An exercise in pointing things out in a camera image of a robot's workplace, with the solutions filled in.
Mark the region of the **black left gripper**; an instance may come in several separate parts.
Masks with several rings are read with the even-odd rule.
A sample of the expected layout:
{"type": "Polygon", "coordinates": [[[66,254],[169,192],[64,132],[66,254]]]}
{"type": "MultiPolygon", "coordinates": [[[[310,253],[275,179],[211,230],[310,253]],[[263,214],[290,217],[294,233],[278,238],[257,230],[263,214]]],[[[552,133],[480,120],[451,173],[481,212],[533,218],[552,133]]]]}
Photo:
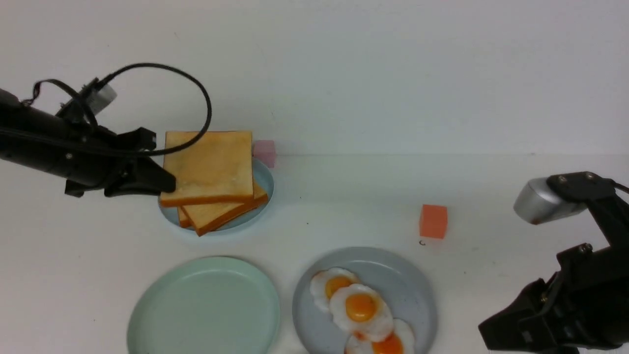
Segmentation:
{"type": "Polygon", "coordinates": [[[176,177],[150,157],[112,157],[76,153],[65,182],[65,195],[80,198],[86,191],[103,190],[106,197],[159,196],[176,189],[176,177]]]}

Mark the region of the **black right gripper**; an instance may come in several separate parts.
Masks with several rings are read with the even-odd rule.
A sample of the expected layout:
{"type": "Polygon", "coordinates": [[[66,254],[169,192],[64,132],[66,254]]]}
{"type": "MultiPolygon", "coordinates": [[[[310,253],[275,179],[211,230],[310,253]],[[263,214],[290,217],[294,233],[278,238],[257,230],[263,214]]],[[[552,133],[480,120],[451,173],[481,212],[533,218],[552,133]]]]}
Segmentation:
{"type": "Polygon", "coordinates": [[[590,171],[544,177],[562,199],[585,204],[607,247],[582,243],[557,254],[559,271],[526,285],[478,326],[488,350],[578,354],[628,343],[628,188],[590,171]]]}

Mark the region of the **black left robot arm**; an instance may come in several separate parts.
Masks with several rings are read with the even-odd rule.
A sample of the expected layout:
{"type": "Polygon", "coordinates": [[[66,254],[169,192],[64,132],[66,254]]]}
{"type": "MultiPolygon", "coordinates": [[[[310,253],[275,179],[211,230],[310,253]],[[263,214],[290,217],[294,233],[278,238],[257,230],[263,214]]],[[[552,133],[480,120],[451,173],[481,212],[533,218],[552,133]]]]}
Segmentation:
{"type": "Polygon", "coordinates": [[[1,158],[65,179],[65,194],[81,197],[103,190],[106,197],[154,195],[175,190],[175,177],[150,157],[116,157],[86,152],[111,148],[142,152],[155,148],[155,133],[139,128],[116,134],[76,119],[76,104],[51,115],[20,105],[18,98],[1,92],[1,158]]]}

